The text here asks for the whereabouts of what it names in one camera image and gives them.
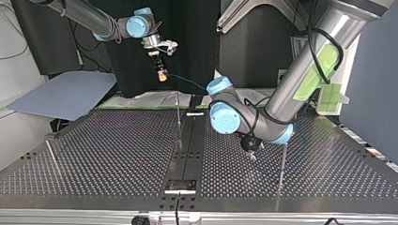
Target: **metal table surface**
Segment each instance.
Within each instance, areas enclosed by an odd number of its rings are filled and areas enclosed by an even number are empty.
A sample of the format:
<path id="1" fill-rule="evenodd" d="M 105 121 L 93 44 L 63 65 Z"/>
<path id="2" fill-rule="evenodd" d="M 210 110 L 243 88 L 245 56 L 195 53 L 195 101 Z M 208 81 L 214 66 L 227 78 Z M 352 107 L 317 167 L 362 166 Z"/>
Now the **metal table surface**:
<path id="1" fill-rule="evenodd" d="M 398 174 L 327 118 L 302 115 L 287 150 L 266 144 L 251 161 L 204 116 L 94 111 L 0 172 L 9 209 L 214 213 L 398 214 Z M 166 195 L 168 180 L 196 194 Z"/>

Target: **black cable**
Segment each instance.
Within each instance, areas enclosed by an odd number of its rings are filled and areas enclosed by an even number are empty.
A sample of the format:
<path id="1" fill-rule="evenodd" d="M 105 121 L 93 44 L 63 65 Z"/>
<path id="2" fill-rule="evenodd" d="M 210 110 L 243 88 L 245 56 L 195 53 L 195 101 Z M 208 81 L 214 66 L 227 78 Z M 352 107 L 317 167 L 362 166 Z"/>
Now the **black cable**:
<path id="1" fill-rule="evenodd" d="M 10 11 L 12 11 L 12 13 L 15 14 L 15 12 L 12 10 L 12 7 L 10 7 L 9 5 L 6 5 L 6 4 L 4 4 L 4 6 L 5 6 L 6 8 L 8 8 Z M 11 24 L 11 26 L 15 29 L 15 31 L 16 31 L 18 34 L 20 34 L 22 38 L 24 38 L 23 33 L 22 33 L 22 32 L 17 28 L 17 26 L 11 21 L 11 19 L 8 17 L 8 15 L 7 15 L 2 9 L 0 9 L 0 12 L 1 12 L 1 14 L 8 20 L 8 22 L 9 22 L 9 23 Z M 13 54 L 13 55 L 11 55 L 11 56 L 1 57 L 0 60 L 6 60 L 6 59 L 11 59 L 11 58 L 18 57 L 18 56 L 23 55 L 24 53 L 26 53 L 27 50 L 28 50 L 28 44 L 27 44 L 27 42 L 26 42 L 26 45 L 25 45 L 24 49 L 23 49 L 21 52 L 16 53 L 16 54 Z"/>
<path id="2" fill-rule="evenodd" d="M 15 57 L 18 57 L 18 56 L 20 56 L 20 55 L 23 55 L 24 53 L 26 53 L 27 49 L 28 49 L 28 46 L 27 46 L 27 44 L 26 44 L 26 46 L 25 46 L 25 48 L 23 49 L 22 52 L 19 52 L 19 53 L 17 53 L 17 54 L 11 55 L 11 56 L 2 57 L 2 58 L 0 58 L 0 60 L 11 59 L 11 58 L 15 58 Z"/>
<path id="3" fill-rule="evenodd" d="M 76 37 L 76 30 L 77 30 L 77 25 L 78 25 L 78 23 L 75 23 L 75 25 L 72 27 L 72 23 L 71 23 L 71 20 L 70 19 L 68 19 L 68 22 L 69 22 L 69 27 L 70 27 L 70 29 L 72 30 L 72 34 L 73 34 L 73 37 L 74 37 L 74 40 L 75 40 L 75 42 L 76 42 L 76 45 L 77 46 L 79 46 L 82 50 L 84 50 L 85 52 L 93 52 L 93 51 L 95 51 L 99 46 L 100 46 L 100 44 L 102 44 L 102 42 L 100 42 L 99 41 L 99 43 L 96 45 L 96 46 L 94 46 L 92 49 L 87 49 L 85 46 L 83 46 L 79 41 L 78 41 L 78 39 L 77 39 L 77 37 Z"/>
<path id="4" fill-rule="evenodd" d="M 315 31 L 316 33 L 324 36 L 325 38 L 327 38 L 338 50 L 339 52 L 339 61 L 336 63 L 336 66 L 334 67 L 333 70 L 337 70 L 339 68 L 339 66 L 343 63 L 343 59 L 344 59 L 344 50 L 342 48 L 342 46 L 340 45 L 340 43 L 338 43 L 330 34 L 328 34 L 327 32 L 321 30 L 321 29 L 317 29 L 317 28 L 313 28 L 314 25 L 314 13 L 316 11 L 316 7 L 318 4 L 318 0 L 314 0 L 313 3 L 313 7 L 311 9 L 311 13 L 310 16 L 308 18 L 308 44 L 310 47 L 310 52 L 311 55 L 313 56 L 313 60 L 316 66 L 316 69 L 319 72 L 319 75 L 321 76 L 322 80 L 326 83 L 326 84 L 330 84 L 330 80 L 326 77 L 325 72 L 323 71 L 318 57 L 316 55 L 316 52 L 314 50 L 314 45 L 313 45 L 313 31 Z"/>
<path id="5" fill-rule="evenodd" d="M 334 69 L 333 69 L 336 71 L 337 69 L 339 69 L 340 65 L 343 63 L 343 60 L 344 60 L 344 50 L 343 50 L 342 45 L 339 42 L 337 42 L 337 40 L 334 37 L 332 37 L 328 32 L 326 32 L 322 29 L 313 28 L 313 31 L 322 35 L 328 41 L 330 41 L 330 43 L 332 43 L 334 45 L 334 47 L 336 47 L 337 51 L 339 52 L 339 61 L 337 61 L 336 66 L 334 66 Z"/>
<path id="6" fill-rule="evenodd" d="M 263 101 L 265 101 L 265 100 L 267 100 L 267 99 L 269 99 L 269 98 L 271 98 L 271 97 L 263 97 L 263 98 L 261 98 L 254 106 L 255 106 L 255 108 L 257 108 L 258 107 L 258 105 L 260 105 L 261 104 L 261 102 L 263 102 Z"/>
<path id="7" fill-rule="evenodd" d="M 335 222 L 337 225 L 344 225 L 343 223 L 340 223 L 339 221 L 337 221 L 336 218 L 333 218 L 333 217 L 328 219 L 328 221 L 326 221 L 326 223 L 324 225 L 330 225 L 331 222 Z"/>
<path id="8" fill-rule="evenodd" d="M 70 19 L 68 19 L 68 22 L 69 22 L 70 30 L 72 31 L 72 34 L 73 34 L 73 39 L 75 40 L 75 43 L 76 43 L 76 48 L 77 48 L 77 50 L 79 51 L 81 57 L 82 57 L 82 58 L 85 58 L 85 59 L 88 59 L 88 60 L 91 61 L 93 64 L 95 64 L 95 65 L 97 66 L 97 70 L 99 70 L 99 69 L 101 68 L 101 69 L 104 70 L 105 72 L 111 73 L 112 71 L 111 71 L 110 69 L 106 69 L 105 67 L 101 66 L 100 63 L 99 63 L 97 60 L 95 60 L 95 59 L 89 57 L 85 52 L 81 51 L 81 49 L 84 50 L 84 47 L 83 47 L 82 45 L 79 44 L 79 41 L 77 40 L 77 38 L 76 38 L 76 36 L 75 36 L 75 33 L 74 33 L 74 31 L 76 30 L 76 27 L 77 27 L 77 23 L 76 23 L 75 26 L 73 27 Z"/>
<path id="9" fill-rule="evenodd" d="M 295 35 L 296 19 L 297 19 L 298 11 L 299 11 L 299 1 L 300 0 L 298 0 L 298 3 L 296 4 L 295 16 L 293 17 L 292 37 Z"/>
<path id="10" fill-rule="evenodd" d="M 254 104 L 250 100 L 248 100 L 247 98 L 244 98 L 243 102 L 245 103 L 245 105 L 253 106 L 255 108 Z M 260 112 L 255 108 L 255 118 L 254 118 L 254 123 L 253 123 L 253 126 L 252 126 L 252 130 L 255 130 L 255 128 L 257 127 L 258 118 L 260 118 Z"/>
<path id="11" fill-rule="evenodd" d="M 180 195 L 178 195 L 178 200 L 176 201 L 176 210 L 175 210 L 175 215 L 176 215 L 176 225 L 179 225 L 179 216 L 178 216 L 179 196 L 180 196 Z"/>

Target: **gray panel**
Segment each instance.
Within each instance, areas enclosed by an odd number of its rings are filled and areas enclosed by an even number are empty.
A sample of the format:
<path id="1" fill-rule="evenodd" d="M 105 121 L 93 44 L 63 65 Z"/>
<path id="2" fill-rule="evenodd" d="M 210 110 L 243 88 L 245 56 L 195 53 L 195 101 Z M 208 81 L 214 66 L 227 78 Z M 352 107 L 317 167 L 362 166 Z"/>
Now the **gray panel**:
<path id="1" fill-rule="evenodd" d="M 365 28 L 341 121 L 383 155 L 398 162 L 398 2 Z"/>
<path id="2" fill-rule="evenodd" d="M 252 162 L 238 137 L 215 132 L 207 119 L 196 210 L 398 213 L 393 170 L 324 117 L 302 116 L 295 132 L 279 191 L 282 147 L 266 144 Z"/>
<path id="3" fill-rule="evenodd" d="M 121 200 L 118 208 L 134 208 L 122 201 L 130 198 L 130 204 L 145 207 L 140 199 L 149 203 L 162 194 L 179 134 L 176 119 L 174 111 L 94 112 L 52 142 L 57 161 L 48 150 L 32 153 L 3 179 L 0 194 L 15 200 L 45 197 L 42 206 L 55 208 L 65 207 L 58 198 L 94 203 L 112 198 Z M 90 200 L 75 203 L 97 207 Z"/>
<path id="4" fill-rule="evenodd" d="M 398 214 L 398 174 L 312 113 L 296 123 L 281 191 L 280 146 L 266 144 L 252 162 L 207 115 L 186 117 L 183 176 L 197 180 L 197 192 L 164 195 L 176 119 L 174 111 L 91 113 L 53 142 L 56 162 L 41 146 L 0 172 L 0 208 Z"/>

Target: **cable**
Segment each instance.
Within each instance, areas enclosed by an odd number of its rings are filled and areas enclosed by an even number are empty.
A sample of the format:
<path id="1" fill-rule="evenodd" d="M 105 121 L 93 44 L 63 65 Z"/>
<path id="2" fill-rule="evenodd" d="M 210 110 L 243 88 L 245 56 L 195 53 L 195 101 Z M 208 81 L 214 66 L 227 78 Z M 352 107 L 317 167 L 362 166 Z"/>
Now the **cable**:
<path id="1" fill-rule="evenodd" d="M 339 221 L 337 221 L 337 219 L 334 217 L 328 219 L 328 221 L 326 221 L 326 223 L 324 225 L 330 225 L 331 222 L 335 222 L 337 225 L 344 225 L 343 223 L 340 223 Z"/>
<path id="2" fill-rule="evenodd" d="M 73 39 L 75 40 L 75 43 L 76 43 L 76 48 L 77 48 L 77 50 L 79 51 L 81 57 L 82 57 L 82 58 L 85 58 L 85 59 L 88 59 L 90 62 L 92 62 L 93 64 L 95 64 L 95 65 L 97 66 L 97 69 L 100 69 L 100 68 L 101 68 L 101 69 L 104 70 L 105 72 L 111 73 L 111 72 L 112 72 L 111 69 L 106 69 L 106 68 L 104 68 L 103 66 L 100 65 L 99 62 L 97 62 L 97 60 L 95 60 L 95 59 L 89 57 L 85 52 L 82 51 L 82 50 L 85 50 L 85 48 L 83 48 L 83 46 L 79 44 L 79 41 L 77 40 L 77 38 L 76 38 L 76 36 L 75 36 L 75 33 L 74 33 L 74 32 L 76 31 L 76 28 L 77 28 L 77 23 L 76 23 L 75 26 L 73 27 L 70 19 L 68 19 L 68 22 L 69 22 L 70 30 L 72 31 Z"/>
<path id="3" fill-rule="evenodd" d="M 335 67 L 333 69 L 335 71 L 343 63 L 344 50 L 343 50 L 342 46 L 340 45 L 340 43 L 338 43 L 330 34 L 328 34 L 327 32 L 325 32 L 325 31 L 323 31 L 321 29 L 313 28 L 313 25 L 314 25 L 314 13 L 316 11 L 317 4 L 318 4 L 318 0 L 314 0 L 313 7 L 311 9 L 311 13 L 310 13 L 310 16 L 308 18 L 308 30 L 307 30 L 307 32 L 308 32 L 308 44 L 309 44 L 310 52 L 311 52 L 311 55 L 313 56 L 313 60 L 314 60 L 314 63 L 315 63 L 316 69 L 318 70 L 319 75 L 321 76 L 321 78 L 325 82 L 325 84 L 330 84 L 330 80 L 326 77 L 325 72 L 323 71 L 323 69 L 322 69 L 322 67 L 321 67 L 321 65 L 319 63 L 318 57 L 317 57 L 316 52 L 314 50 L 314 46 L 313 46 L 313 31 L 315 31 L 316 33 L 324 36 L 326 39 L 328 39 L 336 47 L 336 49 L 338 50 L 338 52 L 339 52 L 339 61 L 336 63 L 336 65 L 335 65 Z"/>
<path id="4" fill-rule="evenodd" d="M 178 194 L 178 200 L 176 201 L 176 210 L 175 210 L 175 215 L 176 215 L 176 225 L 179 225 L 179 216 L 178 216 L 178 207 L 179 207 L 179 197 L 181 194 Z"/>
<path id="5" fill-rule="evenodd" d="M 8 8 L 12 13 L 15 14 L 14 9 L 11 6 L 7 5 L 6 3 L 0 2 L 0 7 L 1 6 Z M 23 32 L 21 32 L 18 29 L 18 27 L 12 22 L 12 20 L 8 17 L 8 15 L 2 9 L 0 9 L 0 13 L 6 18 L 6 20 L 8 20 L 9 24 L 15 29 L 15 31 L 24 39 Z M 24 49 L 21 52 L 16 53 L 16 54 L 11 55 L 11 56 L 0 57 L 0 60 L 11 59 L 11 58 L 15 58 L 15 57 L 18 57 L 20 55 L 23 55 L 28 50 L 28 47 L 29 46 L 27 45 L 27 42 L 26 42 L 26 45 L 25 45 Z"/>
<path id="6" fill-rule="evenodd" d="M 202 85 L 198 84 L 197 82 L 191 81 L 191 80 L 189 80 L 189 79 L 187 79 L 187 78 L 183 78 L 183 77 L 180 77 L 180 76 L 175 75 L 175 74 L 169 74 L 169 75 L 170 75 L 171 77 L 179 78 L 179 79 L 182 80 L 182 81 L 185 81 L 185 82 L 188 82 L 188 83 L 192 83 L 192 84 L 196 85 L 197 87 L 199 87 L 200 89 L 202 89 L 202 90 L 204 90 L 204 91 L 207 92 L 207 90 L 205 89 L 205 87 L 203 87 Z"/>
<path id="7" fill-rule="evenodd" d="M 72 30 L 73 36 L 76 37 L 76 30 L 77 30 L 77 25 L 78 25 L 78 23 L 75 23 L 74 27 L 72 28 L 71 20 L 68 19 L 68 22 L 69 22 L 69 27 L 70 27 L 70 29 Z M 102 42 L 99 41 L 99 43 L 98 43 L 96 46 L 94 46 L 94 48 L 92 48 L 92 49 L 87 49 L 85 46 L 83 46 L 83 45 L 78 41 L 77 38 L 75 38 L 75 42 L 76 42 L 76 45 L 77 45 L 77 46 L 79 46 L 82 50 L 84 50 L 85 52 L 88 52 L 88 53 L 95 51 L 95 50 L 100 46 L 100 44 L 102 44 Z"/>

